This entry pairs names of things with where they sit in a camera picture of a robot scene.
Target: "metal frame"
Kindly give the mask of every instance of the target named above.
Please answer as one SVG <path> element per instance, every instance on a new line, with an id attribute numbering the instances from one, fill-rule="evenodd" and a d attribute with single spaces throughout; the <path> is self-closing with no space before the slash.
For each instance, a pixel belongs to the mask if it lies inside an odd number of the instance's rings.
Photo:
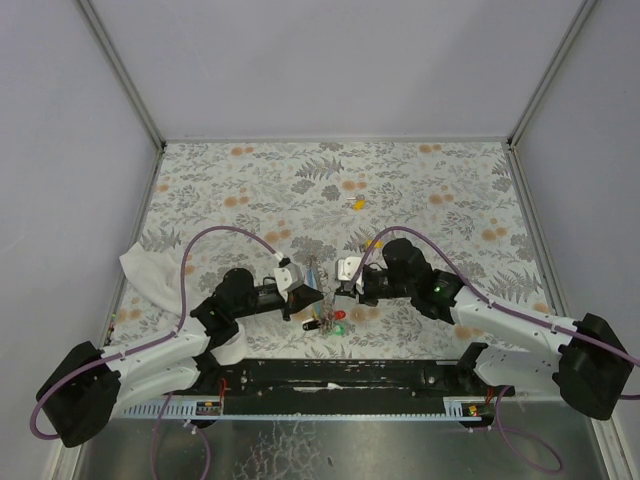
<path id="1" fill-rule="evenodd" d="M 131 107 L 136 112 L 140 123 L 144 127 L 149 140 L 151 140 L 151 143 L 156 147 L 156 149 L 162 150 L 165 143 L 162 133 L 158 130 L 155 121 L 142 101 L 140 92 L 131 80 L 124 63 L 122 63 L 122 59 L 114 47 L 98 12 L 93 6 L 93 3 L 91 0 L 73 0 L 73 3 L 78 7 L 80 14 L 93 34 L 105 60 L 109 64 L 109 67 L 111 67 L 118 83 L 120 83 L 127 99 L 131 103 Z"/>
<path id="2" fill-rule="evenodd" d="M 507 137 L 446 137 L 446 136 L 425 136 L 425 137 L 246 137 L 246 138 L 169 138 L 169 143 L 317 143 L 317 142 L 402 142 L 402 143 L 451 143 L 451 142 L 506 142 Z"/>
<path id="3" fill-rule="evenodd" d="M 553 79 L 556 77 L 556 74 L 560 70 L 560 66 L 571 50 L 573 43 L 584 28 L 589 18 L 591 18 L 591 14 L 594 12 L 596 6 L 598 6 L 599 4 L 600 0 L 583 0 L 582 5 L 580 5 L 578 12 L 573 17 L 573 20 L 571 21 L 569 28 L 564 34 L 564 37 L 562 37 L 560 45 L 553 54 L 551 62 L 549 62 L 549 66 L 545 70 L 544 75 L 542 75 L 540 82 L 534 90 L 529 103 L 524 109 L 524 112 L 520 116 L 520 119 L 516 123 L 513 131 L 509 135 L 509 145 L 516 146 L 522 139 L 524 131 L 526 130 L 529 122 L 531 121 L 531 118 L 538 109 L 538 106 L 544 99 L 547 90 L 551 85 L 551 82 L 553 82 Z"/>

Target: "gray leaf print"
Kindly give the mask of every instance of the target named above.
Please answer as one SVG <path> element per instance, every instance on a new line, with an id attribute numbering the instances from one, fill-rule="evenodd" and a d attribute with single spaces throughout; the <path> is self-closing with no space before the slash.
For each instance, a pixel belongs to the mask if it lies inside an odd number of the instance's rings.
<path id="1" fill-rule="evenodd" d="M 349 353 L 347 353 L 347 351 L 344 349 L 344 344 L 340 345 L 340 358 L 353 358 L 351 350 L 349 350 Z"/>
<path id="2" fill-rule="evenodd" d="M 190 173 L 188 175 L 180 175 L 180 180 L 185 182 L 209 182 L 213 180 L 213 175 L 204 173 Z"/>
<path id="3" fill-rule="evenodd" d="M 349 241 L 344 244 L 343 250 L 349 250 L 351 252 L 361 252 L 363 245 L 367 241 L 373 240 L 377 232 L 371 229 L 360 227 L 357 231 L 353 232 L 349 237 Z"/>
<path id="4" fill-rule="evenodd" d="M 291 203 L 286 211 L 287 212 L 299 212 L 300 210 L 303 210 L 307 207 L 310 207 L 312 205 L 317 205 L 318 202 L 314 201 L 314 200 L 309 200 L 309 199 L 303 199 L 303 200 L 296 200 L 295 202 Z"/>
<path id="5" fill-rule="evenodd" d="M 458 231 L 465 240 L 471 239 L 474 230 L 473 218 L 464 213 L 448 212 L 447 219 L 442 223 L 444 233 L 451 234 Z"/>
<path id="6" fill-rule="evenodd" d="M 389 171 L 389 172 L 380 172 L 378 173 L 378 177 L 388 178 L 389 180 L 398 180 L 401 178 L 408 178 L 409 174 L 402 173 L 402 172 L 399 172 L 398 170 L 395 170 L 395 171 Z"/>
<path id="7" fill-rule="evenodd" d="M 542 288 L 536 274 L 529 274 L 525 271 L 522 275 L 514 270 L 510 270 L 512 275 L 499 272 L 489 283 L 489 293 L 502 297 L 506 300 L 519 302 L 520 299 L 527 300 L 529 295 Z"/>
<path id="8" fill-rule="evenodd" d="M 338 152 L 344 148 L 341 143 L 321 143 L 319 145 L 322 151 L 331 150 L 332 152 Z"/>
<path id="9" fill-rule="evenodd" d="M 196 192 L 193 185 L 187 185 L 177 191 L 169 192 L 169 200 L 177 202 L 176 207 L 178 210 L 186 210 L 193 207 L 200 200 L 200 194 Z"/>
<path id="10" fill-rule="evenodd" d="M 493 184 L 491 186 L 494 190 L 506 192 L 511 188 L 511 179 L 509 177 L 498 178 L 497 180 L 493 181 Z"/>
<path id="11" fill-rule="evenodd" d="M 340 190 L 335 185 L 327 185 L 322 189 L 322 197 L 326 198 L 330 202 L 334 202 L 340 199 Z"/>
<path id="12" fill-rule="evenodd" d="M 282 211 L 282 207 L 275 203 L 251 203 L 249 204 L 249 209 L 257 210 L 262 213 L 276 213 Z"/>
<path id="13" fill-rule="evenodd" d="M 484 267 L 478 262 L 461 262 L 458 265 L 462 273 L 469 277 L 470 280 L 477 280 L 487 276 L 484 272 Z"/>
<path id="14" fill-rule="evenodd" d="M 200 279 L 198 280 L 198 288 L 200 289 L 201 292 L 213 292 L 213 290 L 220 283 L 220 280 L 218 280 L 218 278 L 222 279 L 222 277 L 218 277 L 217 273 L 214 273 L 214 272 L 204 273 L 200 275 Z"/>
<path id="15" fill-rule="evenodd" d="M 173 227 L 171 232 L 167 232 L 164 228 L 159 228 L 158 232 L 149 229 L 140 237 L 140 245 L 147 252 L 164 252 L 181 244 L 180 232 L 176 233 Z"/>
<path id="16" fill-rule="evenodd" d="M 461 202 L 454 202 L 456 207 L 459 208 L 464 208 L 464 209 L 469 209 L 472 212 L 475 212 L 477 210 L 490 210 L 491 209 L 491 205 L 487 205 L 484 202 L 481 202 L 479 200 L 473 200 L 473 201 L 468 201 L 468 200 L 463 200 Z"/>
<path id="17" fill-rule="evenodd" d="M 296 172 L 296 177 L 312 178 L 314 180 L 328 179 L 333 173 L 344 170 L 342 160 L 323 158 L 321 160 L 307 160 L 307 163 Z"/>
<path id="18" fill-rule="evenodd" d="M 247 215 L 245 213 L 241 213 L 236 216 L 235 221 L 236 227 L 244 228 L 245 230 L 249 230 L 251 233 L 256 233 L 260 230 L 260 219 L 258 217 L 253 217 L 251 215 Z M 231 232 L 229 235 L 237 235 L 236 232 Z"/>
<path id="19" fill-rule="evenodd" d="M 278 160 L 284 160 L 285 158 L 287 158 L 286 155 L 280 152 L 260 152 L 260 153 L 254 153 L 253 156 L 256 158 L 262 158 L 268 161 L 273 161 L 273 160 L 278 161 Z"/>
<path id="20" fill-rule="evenodd" d="M 517 202 L 514 198 L 501 198 L 499 202 L 493 205 L 493 208 L 506 209 L 515 205 L 517 205 Z"/>
<path id="21" fill-rule="evenodd" d="M 511 235 L 511 245 L 520 247 L 516 250 L 516 255 L 520 260 L 533 262 L 535 259 L 535 251 L 533 249 L 533 243 L 526 234 Z"/>
<path id="22" fill-rule="evenodd" d="M 336 249 L 332 245 L 325 245 L 321 240 L 313 240 L 309 237 L 296 237 L 291 242 L 291 247 L 298 250 L 293 254 L 296 262 L 304 263 L 310 255 L 316 257 L 318 263 L 324 263 L 336 258 Z"/>
<path id="23" fill-rule="evenodd" d="M 500 175 L 501 177 L 509 177 L 509 165 L 507 160 L 502 158 L 498 160 L 491 169 L 492 175 Z"/>
<path id="24" fill-rule="evenodd" d="M 476 155 L 472 152 L 468 152 L 465 150 L 443 150 L 442 153 L 444 153 L 447 157 L 456 157 L 456 158 L 473 158 Z"/>
<path id="25" fill-rule="evenodd" d="M 311 180 L 298 180 L 291 186 L 291 191 L 304 195 L 307 191 L 315 185 Z"/>
<path id="26" fill-rule="evenodd" d="M 373 200 L 370 203 L 386 205 L 387 207 L 397 205 L 402 200 L 402 192 L 391 182 L 384 182 L 379 187 L 371 190 Z"/>
<path id="27" fill-rule="evenodd" d="M 335 348 L 330 347 L 329 345 L 325 345 L 324 348 L 327 350 L 329 357 L 336 358 L 338 356 L 338 352 Z"/>
<path id="28" fill-rule="evenodd" d="M 316 350 L 314 347 L 311 347 L 311 353 L 305 352 L 304 356 L 307 358 L 324 358 L 324 353 Z"/>

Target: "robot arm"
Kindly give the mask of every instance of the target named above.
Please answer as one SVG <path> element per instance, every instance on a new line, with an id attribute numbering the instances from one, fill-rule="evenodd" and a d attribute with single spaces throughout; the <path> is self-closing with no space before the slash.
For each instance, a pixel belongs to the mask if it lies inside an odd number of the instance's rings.
<path id="1" fill-rule="evenodd" d="M 337 295 L 374 306 L 381 299 L 406 297 L 423 315 L 495 335 L 525 351 L 472 344 L 463 355 L 488 385 L 513 385 L 562 398 L 579 412 L 599 420 L 610 418 L 633 366 L 601 348 L 551 331 L 492 307 L 494 302 L 555 326 L 579 332 L 623 350 L 608 323 L 587 314 L 582 321 L 530 311 L 487 294 L 481 301 L 458 276 L 435 270 L 407 239 L 393 240 L 382 251 L 387 268 L 366 265 L 348 289 L 360 258 L 339 260 Z"/>
<path id="2" fill-rule="evenodd" d="M 103 349 L 91 342 L 74 347 L 38 391 L 38 401 L 59 380 L 84 365 L 118 353 L 122 356 L 75 376 L 44 403 L 43 410 L 64 445 L 84 443 L 131 406 L 199 382 L 215 381 L 219 365 L 211 350 L 238 333 L 237 318 L 281 310 L 289 320 L 290 314 L 323 298 L 321 292 L 303 284 L 300 268 L 288 259 L 273 273 L 275 282 L 255 286 L 248 270 L 230 270 L 213 295 L 191 311 L 179 331 L 169 329 Z"/>

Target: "white towel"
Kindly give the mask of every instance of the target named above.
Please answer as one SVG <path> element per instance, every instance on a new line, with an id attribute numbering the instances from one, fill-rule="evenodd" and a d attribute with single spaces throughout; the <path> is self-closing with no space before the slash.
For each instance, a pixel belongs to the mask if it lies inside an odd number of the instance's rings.
<path id="1" fill-rule="evenodd" d="M 145 252 L 140 243 L 133 245 L 120 256 L 120 264 L 127 280 L 138 293 L 151 303 L 175 315 L 180 315 L 180 265 L 169 253 Z M 206 298 L 185 281 L 187 315 Z M 211 350 L 220 365 L 233 365 L 247 354 L 247 337 L 244 327 L 238 324 L 238 333 L 224 345 Z"/>

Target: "gray wall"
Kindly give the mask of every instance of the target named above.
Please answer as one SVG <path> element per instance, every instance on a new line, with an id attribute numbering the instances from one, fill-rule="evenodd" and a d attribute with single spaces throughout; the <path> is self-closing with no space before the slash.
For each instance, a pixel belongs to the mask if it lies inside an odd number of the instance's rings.
<path id="1" fill-rule="evenodd" d="M 596 10 L 525 133 L 521 159 L 574 315 L 640 355 L 640 3 Z M 627 387 L 640 393 L 636 371 Z M 636 463 L 640 402 L 618 412 Z"/>
<path id="2" fill-rule="evenodd" d="M 503 136 L 581 0 L 95 0 L 165 137 Z"/>
<path id="3" fill-rule="evenodd" d="M 32 480 L 36 390 L 99 337 L 153 149 L 70 0 L 3 2 L 0 65 L 0 478 Z"/>

